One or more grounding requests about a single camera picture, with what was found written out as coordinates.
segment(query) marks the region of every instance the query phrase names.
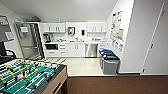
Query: foosball table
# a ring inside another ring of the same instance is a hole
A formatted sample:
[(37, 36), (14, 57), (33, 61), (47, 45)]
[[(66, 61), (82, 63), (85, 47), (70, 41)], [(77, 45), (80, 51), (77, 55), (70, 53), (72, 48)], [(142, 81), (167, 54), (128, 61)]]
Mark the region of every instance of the foosball table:
[(56, 94), (59, 89), (67, 94), (67, 66), (44, 61), (15, 59), (1, 64), (1, 94)]

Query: floor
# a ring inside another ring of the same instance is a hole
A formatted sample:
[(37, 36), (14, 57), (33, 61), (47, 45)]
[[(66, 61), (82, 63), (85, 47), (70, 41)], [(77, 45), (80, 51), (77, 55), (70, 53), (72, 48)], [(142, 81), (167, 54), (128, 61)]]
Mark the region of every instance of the floor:
[[(58, 58), (49, 58), (48, 61), (55, 62)], [(67, 65), (68, 76), (108, 76), (102, 73), (99, 58), (61, 58), (56, 63)]]
[(68, 94), (168, 94), (168, 76), (68, 77)]

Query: trash can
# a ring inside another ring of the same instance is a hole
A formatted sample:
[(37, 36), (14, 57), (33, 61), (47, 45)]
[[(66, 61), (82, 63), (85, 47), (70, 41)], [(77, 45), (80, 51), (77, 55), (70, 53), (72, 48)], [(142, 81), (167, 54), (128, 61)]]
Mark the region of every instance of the trash can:
[(101, 50), (101, 51), (99, 50), (99, 53), (100, 53), (100, 61), (99, 61), (100, 67), (101, 67), (101, 69), (103, 69), (103, 66), (102, 66), (102, 62), (103, 62), (102, 57), (103, 57), (104, 55), (115, 56), (115, 54), (113, 53), (113, 51), (108, 50), (108, 49), (103, 49), (103, 50)]
[(103, 74), (106, 75), (116, 75), (118, 71), (118, 65), (120, 63), (120, 59), (117, 56), (104, 56), (102, 57), (102, 70)]

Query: microwave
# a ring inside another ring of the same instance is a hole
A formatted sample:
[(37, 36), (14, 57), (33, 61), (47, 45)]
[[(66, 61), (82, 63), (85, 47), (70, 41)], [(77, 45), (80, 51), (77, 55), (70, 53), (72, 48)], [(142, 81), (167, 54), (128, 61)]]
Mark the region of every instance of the microwave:
[(58, 44), (45, 44), (46, 50), (58, 50)]

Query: coffee maker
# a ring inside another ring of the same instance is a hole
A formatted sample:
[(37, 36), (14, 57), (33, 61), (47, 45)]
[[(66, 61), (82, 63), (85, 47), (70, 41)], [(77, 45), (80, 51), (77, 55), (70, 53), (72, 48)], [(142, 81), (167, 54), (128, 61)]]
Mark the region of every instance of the coffee maker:
[(44, 36), (44, 38), (46, 40), (45, 43), (49, 43), (49, 42), (54, 40), (52, 33), (44, 33), (43, 36)]

